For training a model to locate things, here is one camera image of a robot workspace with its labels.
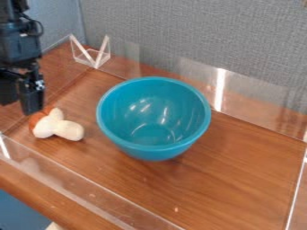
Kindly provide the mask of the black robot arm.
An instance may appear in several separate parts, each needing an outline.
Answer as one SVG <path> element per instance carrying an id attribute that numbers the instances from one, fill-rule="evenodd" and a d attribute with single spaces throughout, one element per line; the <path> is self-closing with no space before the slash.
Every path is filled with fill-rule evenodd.
<path id="1" fill-rule="evenodd" d="M 0 0 L 0 105 L 20 102 L 26 115 L 43 109 L 40 36 L 44 28 L 26 15 L 27 0 Z"/>

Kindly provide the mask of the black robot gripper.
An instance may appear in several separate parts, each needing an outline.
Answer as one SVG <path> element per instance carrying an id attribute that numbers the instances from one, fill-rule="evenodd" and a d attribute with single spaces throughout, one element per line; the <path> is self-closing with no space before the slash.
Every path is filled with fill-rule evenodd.
<path id="1" fill-rule="evenodd" d="M 42 79 L 38 61 L 42 57 L 42 35 L 39 21 L 0 22 L 0 105 L 18 101 L 18 84 L 26 115 L 40 111 L 44 104 L 44 81 L 38 80 Z"/>

